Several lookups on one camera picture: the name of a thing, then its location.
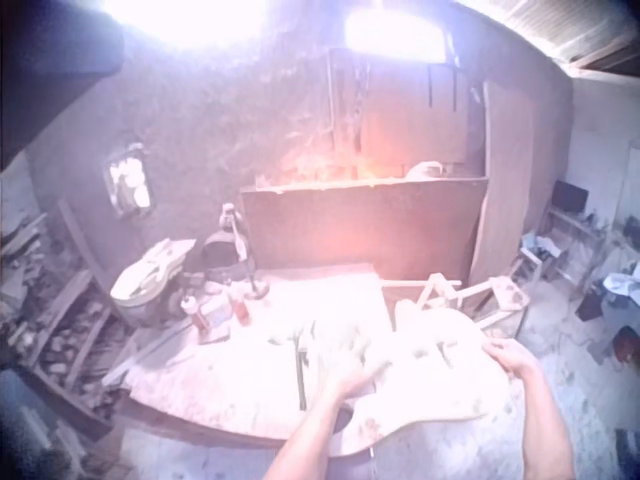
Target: concrete wall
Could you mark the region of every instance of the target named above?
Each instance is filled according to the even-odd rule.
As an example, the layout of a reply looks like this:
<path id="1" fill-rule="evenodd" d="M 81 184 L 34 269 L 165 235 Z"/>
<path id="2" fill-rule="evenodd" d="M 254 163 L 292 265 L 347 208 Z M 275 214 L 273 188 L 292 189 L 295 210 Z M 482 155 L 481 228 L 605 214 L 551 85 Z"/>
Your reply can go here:
<path id="1" fill-rule="evenodd" d="M 565 179 L 589 190 L 586 213 L 615 218 L 629 148 L 640 137 L 640 86 L 575 79 L 574 124 Z"/>
<path id="2" fill-rule="evenodd" d="M 40 204 L 51 209 L 66 197 L 111 274 L 163 237 L 207 235 L 220 204 L 291 149 L 331 148 L 321 134 L 331 126 L 325 52 L 342 42 L 344 4 L 281 3 L 259 42 L 241 49 L 177 52 L 127 29 L 122 71 L 30 146 Z M 445 2 L 419 13 L 451 33 L 469 76 L 520 90 L 536 106 L 533 178 L 522 186 L 531 194 L 527 225 L 535 225 L 566 168 L 570 80 L 521 37 L 464 7 Z M 118 221 L 101 168 L 131 140 L 148 150 L 156 207 L 142 220 Z"/>

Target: concrete floor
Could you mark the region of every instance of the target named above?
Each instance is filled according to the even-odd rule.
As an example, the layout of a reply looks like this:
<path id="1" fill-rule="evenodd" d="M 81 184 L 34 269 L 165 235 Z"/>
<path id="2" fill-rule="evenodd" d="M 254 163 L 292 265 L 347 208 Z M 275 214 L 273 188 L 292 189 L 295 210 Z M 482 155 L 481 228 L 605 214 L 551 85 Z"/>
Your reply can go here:
<path id="1" fill-rule="evenodd" d="M 614 428 L 636 428 L 640 404 L 633 392 L 640 389 L 640 377 L 615 359 L 599 366 L 590 358 L 584 344 L 598 340 L 599 323 L 604 320 L 577 319 L 575 305 L 567 302 L 560 286 L 542 282 L 530 293 L 532 306 L 520 340 L 540 359 L 567 422 L 577 477 L 624 478 L 618 468 Z M 502 329 L 513 327 L 505 322 Z M 330 477 L 522 478 L 523 422 L 522 385 L 514 380 L 510 399 L 496 415 L 472 422 L 415 425 L 376 445 L 373 459 L 352 475 L 346 473 L 349 469 L 336 468 Z M 129 480 L 246 480 L 261 478 L 275 451 L 197 447 L 128 430 L 122 455 L 136 465 Z"/>

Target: floor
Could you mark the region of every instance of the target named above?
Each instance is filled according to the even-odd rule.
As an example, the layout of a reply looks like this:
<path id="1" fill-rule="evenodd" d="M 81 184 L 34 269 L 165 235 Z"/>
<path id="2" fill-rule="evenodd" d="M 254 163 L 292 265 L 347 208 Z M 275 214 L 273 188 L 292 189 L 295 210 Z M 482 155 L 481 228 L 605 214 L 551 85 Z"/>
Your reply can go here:
<path id="1" fill-rule="evenodd" d="M 567 422 L 578 478 L 623 479 L 614 428 L 638 428 L 640 377 L 615 359 L 598 365 L 585 345 L 598 339 L 603 319 L 581 322 L 558 284 L 541 282 L 530 292 L 532 306 L 520 340 L 541 361 Z M 505 330 L 511 328 L 506 322 Z M 355 480 L 522 478 L 524 401 L 513 381 L 511 398 L 494 416 L 464 423 L 430 423 L 407 428 L 373 449 L 359 468 L 334 465 L 331 478 Z M 259 479 L 273 450 L 205 448 L 128 430 L 122 456 L 141 480 Z"/>

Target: ceiling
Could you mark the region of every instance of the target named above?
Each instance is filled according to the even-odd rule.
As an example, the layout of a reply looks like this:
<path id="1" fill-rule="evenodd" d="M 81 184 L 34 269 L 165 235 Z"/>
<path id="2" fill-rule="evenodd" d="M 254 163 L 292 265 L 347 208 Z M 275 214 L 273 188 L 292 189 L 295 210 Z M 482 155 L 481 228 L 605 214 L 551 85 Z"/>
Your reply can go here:
<path id="1" fill-rule="evenodd" d="M 512 29 L 567 69 L 640 78 L 634 9 L 614 0 L 457 0 Z"/>

